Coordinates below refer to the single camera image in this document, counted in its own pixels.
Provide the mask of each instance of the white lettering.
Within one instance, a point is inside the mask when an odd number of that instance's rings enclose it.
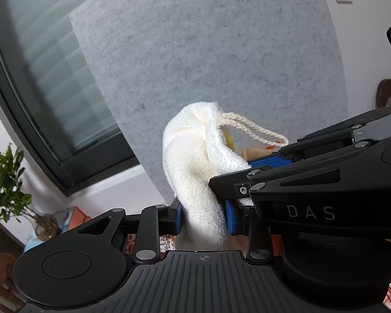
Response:
[[[292,214],[291,213],[291,208],[293,208],[294,209],[294,213],[295,214]],[[293,206],[293,205],[287,205],[287,209],[288,209],[288,214],[290,215],[290,217],[292,217],[292,218],[296,218],[297,217],[297,209],[296,209],[296,207],[295,206]]]
[[[317,219],[316,216],[314,215],[313,211],[311,210],[310,206],[307,206],[306,219],[308,219],[309,216],[312,216],[313,218]]]
[[[334,220],[334,214],[333,214],[332,212],[327,211],[327,209],[333,209],[333,207],[332,207],[332,206],[326,206],[326,207],[323,208],[324,213],[330,215],[331,218],[328,218],[328,217],[326,217],[326,216],[325,216],[324,218],[325,218],[326,220],[330,220],[330,221]]]

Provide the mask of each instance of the potted plant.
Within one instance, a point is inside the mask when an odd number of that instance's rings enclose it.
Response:
[[[47,241],[58,234],[58,224],[51,214],[41,214],[32,206],[31,194],[21,191],[24,167],[20,167],[23,151],[12,153],[10,144],[4,153],[0,152],[0,221],[8,222],[14,216],[27,218],[32,223],[36,236]]]

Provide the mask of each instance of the ribbed black surface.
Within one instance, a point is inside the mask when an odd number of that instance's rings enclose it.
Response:
[[[354,311],[313,306],[289,292],[271,267],[250,265],[239,252],[169,252],[155,265],[136,267],[119,291],[95,305],[55,311],[27,304],[20,310],[42,312],[387,313],[388,309],[382,304]]]

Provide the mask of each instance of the yellow object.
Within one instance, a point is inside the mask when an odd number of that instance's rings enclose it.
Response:
[[[228,146],[231,150],[236,152],[235,144],[232,140],[232,135],[230,135],[230,132],[227,128],[224,128],[224,136],[226,138],[226,146]]]

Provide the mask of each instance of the green plant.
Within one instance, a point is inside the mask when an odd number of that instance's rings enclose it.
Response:
[[[27,215],[33,219],[38,214],[28,206],[32,202],[32,196],[21,191],[22,174],[24,167],[20,167],[23,160],[23,151],[16,149],[12,153],[10,144],[4,153],[0,152],[0,221],[9,221],[11,216]]]

